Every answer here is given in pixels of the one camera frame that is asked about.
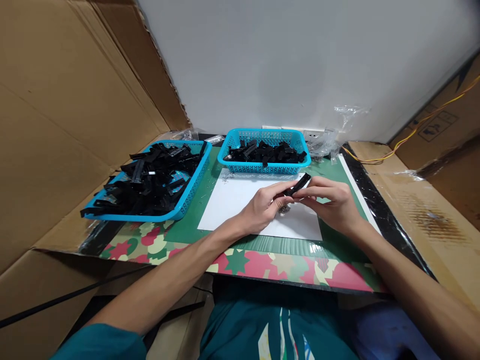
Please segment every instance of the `clear plastic bag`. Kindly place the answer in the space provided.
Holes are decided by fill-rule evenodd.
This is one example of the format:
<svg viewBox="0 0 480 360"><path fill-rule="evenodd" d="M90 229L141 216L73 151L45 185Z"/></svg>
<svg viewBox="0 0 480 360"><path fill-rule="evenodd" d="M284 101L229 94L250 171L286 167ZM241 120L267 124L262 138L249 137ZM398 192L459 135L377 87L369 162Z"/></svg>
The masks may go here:
<svg viewBox="0 0 480 360"><path fill-rule="evenodd" d="M360 121L370 110L348 105L335 106L333 109L336 118L320 137L309 141L307 146L313 160L321 161L330 154L331 163L336 164L340 148L350 137L353 123Z"/></svg>
<svg viewBox="0 0 480 360"><path fill-rule="evenodd" d="M222 142L223 140L225 140L225 138L222 135L215 135L209 137L208 139L205 139L205 141L212 144L212 146L218 144L219 142Z"/></svg>
<svg viewBox="0 0 480 360"><path fill-rule="evenodd" d="M155 141L160 140L183 140L183 141L198 141L199 133L205 131L196 127L189 127L182 131L169 131L156 138Z"/></svg>

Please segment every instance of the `sheet of paper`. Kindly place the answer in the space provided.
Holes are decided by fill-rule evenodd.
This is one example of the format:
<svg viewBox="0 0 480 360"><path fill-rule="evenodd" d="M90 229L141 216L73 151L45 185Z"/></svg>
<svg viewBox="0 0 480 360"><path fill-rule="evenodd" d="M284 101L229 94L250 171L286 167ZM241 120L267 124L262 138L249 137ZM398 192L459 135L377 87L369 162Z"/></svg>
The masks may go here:
<svg viewBox="0 0 480 360"><path fill-rule="evenodd" d="M225 220L238 214L253 198L258 189L280 181L299 180L303 173L297 175L232 173L222 169L216 181L198 229L215 230ZM290 205L291 210L275 219L259 234L313 241L322 240L317 214L300 203Z"/></svg>

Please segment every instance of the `blue plastic basket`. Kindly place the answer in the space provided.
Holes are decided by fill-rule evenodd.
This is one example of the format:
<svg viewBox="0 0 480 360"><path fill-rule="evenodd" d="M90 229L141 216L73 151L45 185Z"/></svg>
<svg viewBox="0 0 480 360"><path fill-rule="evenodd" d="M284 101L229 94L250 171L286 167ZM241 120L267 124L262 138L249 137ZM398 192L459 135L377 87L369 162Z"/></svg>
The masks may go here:
<svg viewBox="0 0 480 360"><path fill-rule="evenodd" d="M172 146L181 147L183 144L187 144L191 148L192 154L199 154L200 150L202 149L202 145L204 144L203 141L181 141L181 140L162 140L156 141L150 144L148 149L144 151L147 152L150 150L153 144L163 143L167 148ZM146 215L119 215L119 214L104 214L104 215L93 215L93 214L85 214L85 218L87 219L98 219L98 220L109 220L109 221L129 221L129 222L153 222L159 223L165 220L180 220L184 217L185 213L187 212L190 203L192 202L192 198L199 187L200 181L202 180L205 170L210 161L210 151L212 150L212 144L207 142L205 151L203 153L203 157L198 164L198 167L195 170L195 173L191 177L190 182L188 183L185 191L183 192L180 200L176 204L175 208L170 211L169 213L162 215L162 216L146 216ZM125 181L128 180L129 176L124 173L123 171L119 173L115 178L113 178L110 183L114 183L116 181ZM177 181L179 179L185 179L187 181L189 179L189 175L182 172L177 171L173 175L173 180L171 182ZM177 192L180 189L180 186L173 190L173 192ZM111 196L107 195L105 189L102 189L97 195L93 197L92 200L85 206L86 208L93 208L94 202L96 200L114 200Z"/></svg>
<svg viewBox="0 0 480 360"><path fill-rule="evenodd" d="M257 145L263 141L273 147L280 144L280 142L286 142L299 154L305 151L306 156L301 163L269 162L267 167L263 167L261 162L225 161L224 157L229 154L229 147L238 149L240 147L240 140L244 140L247 144L251 140L256 140ZM226 135L225 141L218 153L218 162L225 165L233 173L298 174L301 168L310 165L312 158L310 158L304 135L300 131L238 128L230 130Z"/></svg>

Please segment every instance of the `orange wire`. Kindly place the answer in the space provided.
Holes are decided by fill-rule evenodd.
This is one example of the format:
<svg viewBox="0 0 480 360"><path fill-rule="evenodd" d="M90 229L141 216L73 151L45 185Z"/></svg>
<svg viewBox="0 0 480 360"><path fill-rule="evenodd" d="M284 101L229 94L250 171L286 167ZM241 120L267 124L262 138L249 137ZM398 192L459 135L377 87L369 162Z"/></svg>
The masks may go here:
<svg viewBox="0 0 480 360"><path fill-rule="evenodd" d="M473 87L475 85L477 85L477 83L480 81L480 75L477 76L471 83L470 85L467 86L467 88L465 90L463 90L457 97L454 97L453 99L447 101L446 103L444 103L442 106L440 106L438 109L436 109L434 112L432 112L430 115L427 115L425 116L424 118L422 118L418 124L416 125L416 127L412 130L412 132L410 133L410 135L408 135L406 138L400 140L399 142L397 142L395 144L395 146L393 147L393 150L390 151L389 153L387 153L384 157L380 157L380 158L377 158L377 159L368 159L368 160L362 160L358 157L356 157L355 155L353 155L347 148L345 148L344 146L342 146L342 149L345 150L347 152L347 154L349 154L352 158L354 158L355 160L361 162L361 163L366 163L366 164L370 164L370 163L374 163L373 165L377 165L379 164L380 162L382 162L383 160L385 159L388 159L390 157L392 157L393 155L395 155L395 153L397 152L397 150L399 149L400 146L402 146L404 143L406 143L413 135L415 135L415 133L417 132L417 130L419 129L419 127L425 122L427 121L428 119L431 119L432 117L436 116L438 113L440 113L443 109L445 109L449 104L457 101L458 99L462 98L466 93L468 93L471 89L473 89Z"/></svg>

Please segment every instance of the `cardboard box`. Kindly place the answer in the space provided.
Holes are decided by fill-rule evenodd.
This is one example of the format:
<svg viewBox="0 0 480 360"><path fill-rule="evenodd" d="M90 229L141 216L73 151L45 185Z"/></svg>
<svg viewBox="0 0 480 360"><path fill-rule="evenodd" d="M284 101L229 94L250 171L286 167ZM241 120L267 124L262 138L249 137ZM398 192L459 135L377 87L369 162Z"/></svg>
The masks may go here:
<svg viewBox="0 0 480 360"><path fill-rule="evenodd" d="M34 248L77 250L86 199L189 121L133 0L5 0L0 22L3 319L106 276L108 261ZM2 358L48 358L93 294L1 329Z"/></svg>
<svg viewBox="0 0 480 360"><path fill-rule="evenodd" d="M361 159L391 151L378 143L349 144ZM480 232L429 181L412 176L398 156L364 168L438 282L480 313Z"/></svg>
<svg viewBox="0 0 480 360"><path fill-rule="evenodd" d="M391 142L408 136L419 121L457 97L480 75L480 55L422 109ZM397 151L410 169L427 179L460 213L480 230L480 84L425 121Z"/></svg>

